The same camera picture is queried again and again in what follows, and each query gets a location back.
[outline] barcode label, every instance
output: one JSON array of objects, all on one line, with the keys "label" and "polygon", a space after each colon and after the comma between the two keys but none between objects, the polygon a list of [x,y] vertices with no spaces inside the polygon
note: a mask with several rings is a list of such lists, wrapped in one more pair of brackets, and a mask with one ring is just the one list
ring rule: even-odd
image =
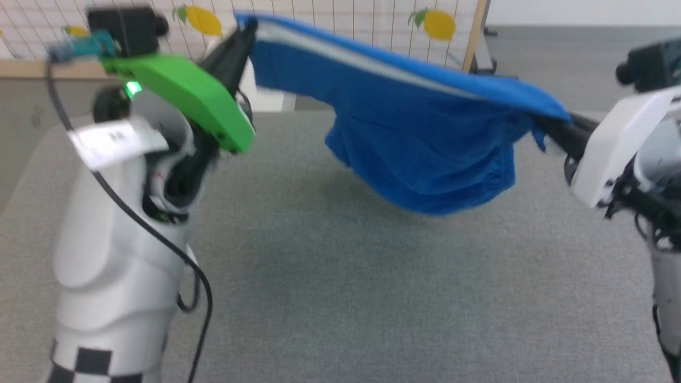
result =
[{"label": "barcode label", "polygon": [[168,147],[161,133],[139,119],[83,127],[69,132],[69,138],[91,170],[100,170],[137,155]]}]

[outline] blue fabric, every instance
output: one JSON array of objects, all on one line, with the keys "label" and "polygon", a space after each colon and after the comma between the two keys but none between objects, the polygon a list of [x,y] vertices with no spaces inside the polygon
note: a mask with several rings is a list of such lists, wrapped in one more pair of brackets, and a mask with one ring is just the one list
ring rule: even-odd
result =
[{"label": "blue fabric", "polygon": [[251,60],[257,84],[331,105],[336,121],[327,146],[406,209],[442,215],[493,199],[515,183],[513,143],[534,130],[543,146],[529,113],[570,119],[553,97],[519,80],[446,70],[282,18],[235,15],[242,25],[250,18],[276,23],[475,96],[365,72],[295,44],[256,41]]}]

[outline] white lattice panel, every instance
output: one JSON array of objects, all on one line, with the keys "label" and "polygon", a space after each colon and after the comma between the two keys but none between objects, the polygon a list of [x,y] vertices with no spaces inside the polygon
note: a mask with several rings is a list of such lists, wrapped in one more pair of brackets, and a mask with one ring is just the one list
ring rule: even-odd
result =
[{"label": "white lattice panel", "polygon": [[[461,68],[473,30],[478,0],[0,0],[0,38],[21,59],[43,59],[45,45],[67,36],[71,30],[86,28],[88,7],[151,4],[165,14],[170,34],[163,41],[164,52],[200,56],[211,35],[195,28],[196,13],[219,21],[223,34],[234,28],[233,10],[271,13],[315,25],[318,28],[391,50],[414,59],[445,67]],[[188,6],[184,22],[173,19],[174,10]],[[439,22],[454,21],[451,38],[431,38],[436,18],[421,14],[417,28],[410,15],[428,8],[438,10]]]}]

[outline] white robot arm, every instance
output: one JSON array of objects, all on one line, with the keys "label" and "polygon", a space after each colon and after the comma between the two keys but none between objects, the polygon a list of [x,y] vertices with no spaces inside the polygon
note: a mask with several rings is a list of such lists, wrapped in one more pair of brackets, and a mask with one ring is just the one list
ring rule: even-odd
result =
[{"label": "white robot arm", "polygon": [[[109,32],[124,37],[129,27],[146,31],[137,31],[134,42],[124,38],[122,57],[136,57],[135,49],[154,51],[154,44],[145,43],[155,42],[156,36],[168,30],[165,19],[150,7],[99,8],[89,12],[89,22],[94,17],[112,25]],[[211,79],[209,85],[221,85],[219,91],[214,87],[211,97],[229,93],[229,99],[221,98],[220,109],[229,106],[225,101],[236,99],[256,28],[257,23],[249,23],[235,31],[198,63],[203,69],[201,76]],[[106,31],[104,35],[102,30],[93,32],[92,37],[53,48],[46,66],[50,98],[82,156],[86,151],[81,149],[87,143],[82,131],[71,126],[59,101],[52,64],[78,55],[98,55],[106,44],[114,48]],[[178,89],[171,90],[184,94],[182,87]],[[150,132],[161,134],[160,140],[167,144],[165,150],[157,147],[118,156],[117,162],[108,163],[101,172],[92,165],[81,168],[54,249],[54,273],[61,290],[50,366],[43,382],[159,383],[172,316],[178,307],[182,311],[196,308],[201,281],[207,301],[206,319],[189,373],[190,383],[197,371],[212,313],[212,292],[187,241],[207,174],[220,158],[219,140],[227,136],[204,130],[180,111],[177,100],[171,104],[153,86],[137,90],[134,97],[126,96],[123,87],[107,88],[98,94],[93,111],[98,129],[88,132],[98,130],[103,138],[99,142],[102,145],[91,146],[90,152],[100,158],[110,154],[112,147],[127,147]],[[253,129],[247,101],[230,115],[228,123],[242,122],[240,119],[249,121]],[[112,120],[119,121],[100,124]],[[120,125],[120,130],[105,129],[113,125]],[[123,134],[123,128],[129,134]],[[187,265],[195,273],[194,299],[188,305],[178,295]]]},{"label": "white robot arm", "polygon": [[[571,192],[605,217],[626,209],[650,249],[652,316],[675,382],[681,381],[681,40],[638,48],[617,69],[636,95],[620,100],[600,123],[538,119],[567,153]],[[642,229],[639,217],[648,221]]]}]

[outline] yellow lemon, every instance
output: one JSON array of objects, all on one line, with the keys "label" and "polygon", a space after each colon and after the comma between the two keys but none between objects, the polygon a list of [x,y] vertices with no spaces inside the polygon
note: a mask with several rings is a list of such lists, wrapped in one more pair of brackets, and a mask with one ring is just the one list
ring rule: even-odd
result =
[{"label": "yellow lemon", "polygon": [[435,40],[450,41],[454,36],[454,32],[456,32],[456,21],[454,21],[452,15],[441,10],[424,8],[414,11],[409,15],[407,24],[412,19],[417,29],[423,24],[426,33]]},{"label": "yellow lemon", "polygon": [[83,27],[75,27],[73,25],[67,25],[66,27],[63,27],[61,29],[64,31],[69,36],[74,36],[74,37],[87,37],[90,36],[90,31]]},{"label": "yellow lemon", "polygon": [[185,24],[189,20],[189,24],[204,35],[222,35],[220,20],[209,10],[194,5],[183,5],[172,10],[173,20],[175,16]]}]

